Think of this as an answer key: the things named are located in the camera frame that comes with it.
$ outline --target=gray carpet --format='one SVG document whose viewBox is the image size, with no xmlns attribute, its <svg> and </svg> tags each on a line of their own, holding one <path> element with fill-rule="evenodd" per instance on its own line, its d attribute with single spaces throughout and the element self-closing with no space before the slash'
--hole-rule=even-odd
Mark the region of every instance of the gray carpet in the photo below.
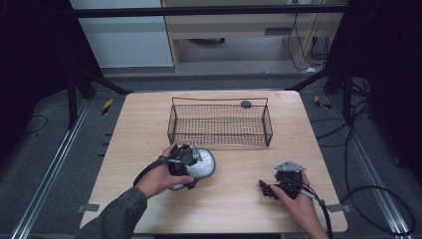
<svg viewBox="0 0 422 239">
<path fill-rule="evenodd" d="M 180 82 L 173 82 L 173 84 L 176 85 L 175 88 L 178 86 L 185 90 L 191 86 L 182 85 Z M 230 88 L 228 85 L 219 85 L 219 87 Z M 147 91 L 154 90 L 154 86 L 148 87 L 148 84 L 142 85 L 141 90 L 145 88 Z M 13 231 L 41 182 L 55 150 L 59 147 L 60 140 L 64 137 L 68 123 L 66 98 L 66 92 L 59 92 L 37 104 L 34 115 L 45 116 L 48 119 L 47 124 L 36 132 L 22 135 L 21 142 L 10 155 L 14 163 L 2 170 L 0 211 L 3 219 L 0 224 L 0 234 Z M 103 106 L 109 98 L 113 98 L 113 104 L 108 115 L 102 116 Z M 335 110 L 327 110 L 315 105 L 314 95 L 302 94 L 302 98 L 316 135 L 322 135 L 341 125 Z M 123 96 L 111 92 L 98 92 L 96 98 L 91 100 L 82 128 L 34 224 L 32 234 L 73 235 L 78 231 L 82 213 L 77 212 L 77 208 L 89 200 L 102 164 L 102 154 L 106 153 L 108 134 L 113 131 L 123 100 Z M 331 104 L 324 96 L 321 96 L 321 100 Z M 44 123 L 43 118 L 33 118 L 27 131 L 37 130 Z M 372 163 L 388 188 L 406 201 L 417 220 L 420 221 L 422 215 L 418 210 L 418 202 L 422 199 L 421 187 L 408 169 L 394 166 L 383 138 L 368 115 L 356 122 L 356 135 L 367 148 Z M 344 146 L 329 145 L 343 143 L 345 136 L 345 131 L 340 130 L 318 141 L 340 198 L 346 195 Z M 350 150 L 348 155 L 350 187 L 366 185 L 364 173 L 355 160 L 353 151 Z M 361 192 L 354 198 L 359 208 L 371 219 L 389 228 L 373 193 Z M 349 225 L 347 231 L 336 234 L 335 238 L 394 238 L 369 225 L 355 210 L 346 213 L 346 218 Z M 419 226 L 416 228 L 414 238 L 422 238 L 421 230 Z M 289 234 L 288 238 L 303 238 L 303 236 L 303 234 Z"/>
<path fill-rule="evenodd" d="M 265 40 L 269 41 L 267 43 L 262 41 L 247 40 L 240 44 L 239 39 L 227 39 L 226 43 L 220 46 L 199 48 L 187 42 L 181 55 L 181 69 L 177 74 L 146 74 L 143 77 L 113 77 L 109 80 L 125 89 L 138 92 L 280 90 L 295 85 L 311 74 L 294 68 L 281 40 Z M 322 103 L 333 104 L 331 99 L 322 93 L 323 83 L 324 80 L 320 80 L 302 91 L 302 99 L 316 135 L 323 135 L 341 125 L 336 110 L 327 110 L 314 103 L 314 95 L 320 95 Z M 89 200 L 106 153 L 106 143 L 110 140 L 109 134 L 113 132 L 124 101 L 124 96 L 115 94 L 99 84 L 94 86 L 98 93 L 95 99 L 89 102 L 86 118 L 31 230 L 32 238 L 70 238 L 79 230 L 83 215 L 77 208 Z M 113 98 L 113 104 L 108 115 L 102 116 L 105 101 L 109 98 Z M 78 100 L 79 106 L 86 102 L 80 96 Z M 353 101 L 357 103 L 361 98 L 354 97 Z M 22 134 L 21 140 L 9 155 L 12 163 L 0 169 L 0 238 L 8 238 L 30 204 L 64 139 L 68 117 L 66 92 L 56 93 L 37 103 L 34 117 L 26 129 L 27 133 Z M 413 238 L 422 238 L 422 212 L 419 210 L 422 201 L 421 185 L 409 169 L 394 166 L 390 150 L 376 123 L 368 115 L 355 122 L 355 136 L 364 146 L 384 184 L 397 193 L 414 213 L 418 224 L 412 234 Z M 318 140 L 335 191 L 340 198 L 347 194 L 344 146 L 333 145 L 342 144 L 345 139 L 346 131 L 340 130 Z M 368 184 L 352 147 L 347 155 L 350 187 L 353 189 Z M 389 228 L 373 192 L 358 192 L 353 198 L 370 219 L 386 229 Z M 405 210 L 400 206 L 399 210 L 410 225 Z M 370 225 L 356 210 L 346 213 L 346 219 L 348 229 L 343 233 L 336 233 L 334 238 L 396 238 Z M 278 236 L 185 236 L 192 239 L 240 237 Z M 304 238 L 304 235 L 288 234 L 287 238 Z"/>
</svg>

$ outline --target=black wire basket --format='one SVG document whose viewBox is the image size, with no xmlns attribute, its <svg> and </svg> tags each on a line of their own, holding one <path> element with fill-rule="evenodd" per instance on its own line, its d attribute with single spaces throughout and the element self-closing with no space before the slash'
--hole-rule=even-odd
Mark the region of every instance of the black wire basket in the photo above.
<svg viewBox="0 0 422 239">
<path fill-rule="evenodd" d="M 170 143 L 270 145 L 273 129 L 267 98 L 173 98 L 172 102 Z"/>
</svg>

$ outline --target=human hand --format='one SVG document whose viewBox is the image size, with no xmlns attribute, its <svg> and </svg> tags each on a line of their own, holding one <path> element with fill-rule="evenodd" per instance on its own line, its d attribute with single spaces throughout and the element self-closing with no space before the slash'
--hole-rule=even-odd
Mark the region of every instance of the human hand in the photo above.
<svg viewBox="0 0 422 239">
<path fill-rule="evenodd" d="M 310 185 L 307 175 L 304 172 L 302 172 L 302 179 L 304 184 Z M 285 204 L 295 222 L 305 231 L 309 238 L 327 238 L 317 219 L 317 212 L 312 199 L 299 193 L 298 197 L 294 200 L 280 187 L 271 185 L 271 188 Z"/>
<path fill-rule="evenodd" d="M 175 143 L 166 148 L 162 152 L 162 155 L 169 156 L 174 145 Z M 187 175 L 171 175 L 168 171 L 168 163 L 162 163 L 148 171 L 135 187 L 139 188 L 148 199 L 163 192 L 171 186 L 193 182 L 193 180 L 193 177 Z"/>
</svg>

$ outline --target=table surface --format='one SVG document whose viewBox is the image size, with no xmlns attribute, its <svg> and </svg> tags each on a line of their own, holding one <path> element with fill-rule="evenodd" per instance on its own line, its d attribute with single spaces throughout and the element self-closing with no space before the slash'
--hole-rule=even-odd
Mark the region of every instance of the table surface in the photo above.
<svg viewBox="0 0 422 239">
<path fill-rule="evenodd" d="M 167 128 L 172 98 L 268 98 L 273 128 L 270 146 L 200 145 L 216 159 L 211 177 L 192 190 L 166 190 L 148 200 L 135 233 L 284 233 L 299 232 L 280 200 L 264 197 L 258 180 L 276 183 L 274 167 L 287 160 L 307 168 L 311 187 L 327 204 L 338 198 L 313 129 L 296 92 L 142 93 L 126 97 L 90 198 L 98 212 L 86 211 L 81 226 L 97 217 L 169 145 Z M 325 226 L 321 209 L 319 220 Z M 329 213 L 332 230 L 344 231 L 342 212 Z"/>
</svg>

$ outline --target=aluminum rail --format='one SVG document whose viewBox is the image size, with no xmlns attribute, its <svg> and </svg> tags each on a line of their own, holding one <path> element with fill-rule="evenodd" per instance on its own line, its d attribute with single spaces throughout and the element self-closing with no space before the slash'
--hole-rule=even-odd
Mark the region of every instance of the aluminum rail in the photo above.
<svg viewBox="0 0 422 239">
<path fill-rule="evenodd" d="M 72 143 L 74 142 L 75 137 L 81 127 L 81 124 L 85 119 L 89 106 L 90 101 L 84 100 L 79 112 L 79 118 L 75 126 L 72 129 L 69 129 L 66 133 L 65 138 L 59 146 L 59 149 L 57 150 L 49 169 L 47 170 L 40 186 L 38 187 L 34 197 L 32 198 L 30 205 L 22 216 L 19 224 L 13 231 L 11 235 L 12 239 L 25 239 L 28 237 L 31 228 L 34 225 L 35 220 L 37 219 L 37 216 L 40 213 L 41 208 L 43 207 L 44 202 L 47 199 L 47 196 L 49 195 L 51 187 L 53 186 L 56 177 L 59 174 L 62 164 L 65 161 L 66 156 L 68 155 Z"/>
<path fill-rule="evenodd" d="M 334 96 L 329 97 L 331 102 L 333 103 L 333 107 L 335 108 L 337 114 L 339 115 L 341 122 L 345 123 L 345 119 L 342 116 L 341 113 L 341 107 L 339 100 Z M 361 144 L 358 136 L 355 134 L 353 138 L 350 141 L 351 148 L 353 148 L 353 151 L 356 155 L 356 159 L 360 165 L 360 167 L 363 170 L 363 173 L 365 175 L 365 178 L 371 185 L 386 187 L 385 183 L 379 176 L 378 172 L 376 171 L 374 165 L 372 164 L 369 156 L 366 154 L 365 149 L 363 145 Z M 409 231 L 409 228 L 404 221 L 403 216 L 400 213 L 400 210 L 398 209 L 393 197 L 386 193 L 381 192 L 379 190 L 375 190 L 374 196 L 378 202 L 378 205 L 380 206 L 382 213 L 384 214 L 385 219 L 387 220 L 388 225 L 391 228 L 392 232 L 395 233 L 405 233 Z M 397 239 L 412 239 L 413 235 L 407 235 L 407 236 L 396 236 Z"/>
</svg>

